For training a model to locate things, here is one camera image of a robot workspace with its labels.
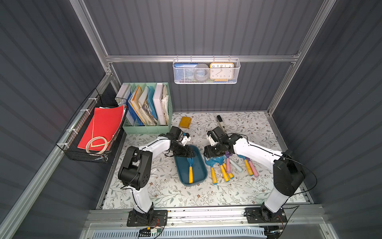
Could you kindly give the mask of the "light blue rake pale handle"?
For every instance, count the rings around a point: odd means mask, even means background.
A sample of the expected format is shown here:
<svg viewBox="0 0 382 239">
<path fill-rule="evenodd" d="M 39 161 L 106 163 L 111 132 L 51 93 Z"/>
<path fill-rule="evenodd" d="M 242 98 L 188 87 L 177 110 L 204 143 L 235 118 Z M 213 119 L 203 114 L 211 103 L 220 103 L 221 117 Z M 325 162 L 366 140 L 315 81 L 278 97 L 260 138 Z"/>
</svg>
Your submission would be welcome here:
<svg viewBox="0 0 382 239">
<path fill-rule="evenodd" d="M 230 160 L 230 164 L 234 166 L 234 168 L 236 168 L 236 170 L 238 172 L 243 172 L 243 168 L 240 167 L 233 159 Z"/>
</svg>

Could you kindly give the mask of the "teal plastic storage box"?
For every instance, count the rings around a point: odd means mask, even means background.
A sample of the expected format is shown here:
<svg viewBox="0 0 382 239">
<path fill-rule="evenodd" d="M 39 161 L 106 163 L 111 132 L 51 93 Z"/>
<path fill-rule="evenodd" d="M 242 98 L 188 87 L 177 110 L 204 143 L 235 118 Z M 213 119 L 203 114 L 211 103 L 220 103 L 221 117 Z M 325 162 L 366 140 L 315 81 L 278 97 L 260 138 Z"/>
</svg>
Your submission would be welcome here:
<svg viewBox="0 0 382 239">
<path fill-rule="evenodd" d="M 195 145 L 189 145 L 189 147 L 194 153 L 192 165 L 186 157 L 175 156 L 174 160 L 181 183 L 185 186 L 194 186 L 207 179 L 208 171 L 198 147 Z"/>
</svg>

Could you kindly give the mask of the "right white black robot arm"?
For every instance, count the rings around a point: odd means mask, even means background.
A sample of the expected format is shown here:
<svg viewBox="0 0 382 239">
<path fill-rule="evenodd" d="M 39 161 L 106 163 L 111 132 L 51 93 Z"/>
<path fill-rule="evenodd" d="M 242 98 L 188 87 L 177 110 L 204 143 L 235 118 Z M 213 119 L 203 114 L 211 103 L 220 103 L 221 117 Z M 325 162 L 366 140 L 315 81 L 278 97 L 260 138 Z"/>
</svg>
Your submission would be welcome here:
<svg viewBox="0 0 382 239">
<path fill-rule="evenodd" d="M 273 217 L 280 212 L 306 177 L 302 165 L 285 152 L 255 144 L 245 135 L 227 134 L 220 127 L 216 127 L 207 132 L 207 139 L 209 144 L 204 149 L 206 158 L 218 158 L 229 152 L 253 159 L 273 173 L 274 188 L 261 205 L 263 217 Z"/>
</svg>

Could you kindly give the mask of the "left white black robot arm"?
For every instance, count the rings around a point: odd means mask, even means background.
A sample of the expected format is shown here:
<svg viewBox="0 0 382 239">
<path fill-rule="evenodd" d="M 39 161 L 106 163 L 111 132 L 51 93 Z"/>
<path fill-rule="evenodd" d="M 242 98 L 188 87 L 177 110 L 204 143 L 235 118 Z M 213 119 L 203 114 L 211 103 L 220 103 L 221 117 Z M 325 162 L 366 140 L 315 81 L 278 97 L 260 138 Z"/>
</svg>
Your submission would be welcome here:
<svg viewBox="0 0 382 239">
<path fill-rule="evenodd" d="M 189 133 L 173 126 L 168 133 L 160 134 L 144 146 L 127 148 L 117 177 L 123 187 L 131 191 L 137 213 L 146 216 L 153 210 L 153 202 L 146 187 L 151 175 L 152 160 L 165 151 L 171 151 L 174 156 L 194 157 L 195 154 L 187 145 L 190 140 Z"/>
</svg>

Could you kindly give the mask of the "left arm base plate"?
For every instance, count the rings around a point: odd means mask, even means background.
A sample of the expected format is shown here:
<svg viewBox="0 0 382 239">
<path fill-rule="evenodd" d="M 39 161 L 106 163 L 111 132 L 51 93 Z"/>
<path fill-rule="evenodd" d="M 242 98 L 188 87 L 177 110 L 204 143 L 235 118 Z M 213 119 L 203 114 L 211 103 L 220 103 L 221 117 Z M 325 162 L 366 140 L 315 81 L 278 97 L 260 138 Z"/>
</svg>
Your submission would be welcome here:
<svg viewBox="0 0 382 239">
<path fill-rule="evenodd" d="M 167 210 L 150 210 L 148 213 L 139 213 L 132 210 L 128 214 L 127 227 L 163 227 L 167 225 Z"/>
</svg>

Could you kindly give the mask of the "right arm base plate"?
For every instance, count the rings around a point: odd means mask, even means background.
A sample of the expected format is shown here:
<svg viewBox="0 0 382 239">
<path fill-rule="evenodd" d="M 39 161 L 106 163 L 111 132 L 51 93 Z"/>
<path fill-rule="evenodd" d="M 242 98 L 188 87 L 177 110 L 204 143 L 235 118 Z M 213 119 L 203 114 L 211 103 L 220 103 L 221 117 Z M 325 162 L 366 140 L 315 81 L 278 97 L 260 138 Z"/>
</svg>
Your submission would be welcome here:
<svg viewBox="0 0 382 239">
<path fill-rule="evenodd" d="M 276 213 L 273 213 L 266 207 L 249 207 L 245 208 L 244 217 L 247 219 L 249 224 L 287 222 L 286 214 L 282 208 L 280 208 Z"/>
</svg>

